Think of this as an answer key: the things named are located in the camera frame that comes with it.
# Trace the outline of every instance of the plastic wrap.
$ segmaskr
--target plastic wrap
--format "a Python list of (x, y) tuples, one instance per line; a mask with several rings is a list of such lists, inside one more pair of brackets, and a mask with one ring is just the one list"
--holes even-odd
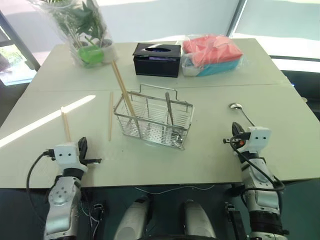
[(29, 0), (57, 26), (74, 62), (90, 68), (117, 58), (114, 43), (95, 0)]
[(243, 53), (227, 36), (190, 36), (182, 43), (185, 76), (207, 76), (235, 69)]

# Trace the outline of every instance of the red cloth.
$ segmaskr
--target red cloth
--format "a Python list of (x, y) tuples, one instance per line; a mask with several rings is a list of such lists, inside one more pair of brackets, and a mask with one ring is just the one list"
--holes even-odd
[(183, 42), (183, 50), (191, 54), (195, 67), (237, 60), (243, 53), (227, 36), (206, 35)]

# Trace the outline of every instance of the tissue box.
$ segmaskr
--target tissue box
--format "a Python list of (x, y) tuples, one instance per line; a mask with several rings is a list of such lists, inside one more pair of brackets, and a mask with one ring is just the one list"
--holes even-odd
[(138, 43), (133, 55), (137, 75), (178, 77), (181, 45)]

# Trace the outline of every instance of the wire basket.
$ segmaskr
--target wire basket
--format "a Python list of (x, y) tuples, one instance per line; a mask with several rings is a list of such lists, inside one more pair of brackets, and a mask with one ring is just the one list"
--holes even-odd
[[(169, 100), (170, 103), (168, 103), (166, 98), (144, 95), (142, 86), (175, 91), (175, 100)], [(178, 100), (178, 91), (173, 88), (140, 84), (139, 92), (128, 91), (127, 93), (136, 117), (130, 115), (124, 96), (121, 95), (113, 112), (117, 116), (122, 133), (183, 150), (194, 114), (193, 105)]]

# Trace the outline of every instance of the white table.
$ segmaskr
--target white table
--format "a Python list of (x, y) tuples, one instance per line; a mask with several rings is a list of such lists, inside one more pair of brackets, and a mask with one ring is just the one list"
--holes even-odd
[[(248, 46), (255, 45), (255, 41), (247, 41)], [(245, 39), (236, 42), (246, 45)], [(132, 44), (120, 46), (131, 48)], [(128, 89), (137, 89), (138, 83), (150, 79), (151, 82), (145, 82), (164, 87), (178, 85), (179, 98), (195, 106), (184, 151), (123, 136), (115, 117), (112, 140), (108, 141), (110, 90), (114, 91), (115, 101), (120, 97), (110, 66), (95, 72), (71, 63), (67, 70), (63, 64), (60, 68), (66, 72), (61, 76), (67, 75), (69, 79), (56, 79), (52, 75), (57, 74), (59, 68), (53, 66), (52, 75), (45, 71), (57, 61), (55, 52), (60, 48), (52, 52), (44, 63), (44, 70), (40, 69), (0, 129), (0, 188), (25, 188), (28, 170), (38, 155), (66, 141), (60, 107), (87, 96), (95, 97), (67, 114), (72, 140), (86, 136), (87, 157), (103, 158), (101, 164), (90, 166), (83, 178), (85, 187), (240, 182), (239, 160), (222, 139), (231, 136), (233, 121), (244, 128), (249, 123), (240, 112), (228, 108), (232, 102), (241, 103), (257, 125), (272, 130), (270, 142), (261, 156), (275, 175), (284, 181), (320, 176), (320, 124), (269, 57), (257, 52), (258, 47), (252, 47), (252, 51), (257, 59), (265, 58), (261, 68), (268, 69), (263, 73), (267, 72), (271, 78), (258, 77), (254, 70), (245, 71), (237, 79), (235, 72), (213, 75), (211, 81), (210, 77), (184, 78), (182, 75), (178, 79), (136, 76), (132, 61), (122, 61), (122, 58), (118, 61), (120, 69), (127, 68), (123, 78), (126, 76)], [(248, 48), (246, 55), (250, 54), (253, 55)], [(89, 79), (87, 71), (95, 78)], [(109, 85), (105, 76), (109, 76)], [(154, 89), (146, 89), (145, 93), (163, 94)], [(28, 132), (26, 126), (33, 130)], [(24, 134), (14, 139), (21, 132)], [(30, 186), (48, 188), (57, 173), (57, 164), (44, 158), (35, 167)]]

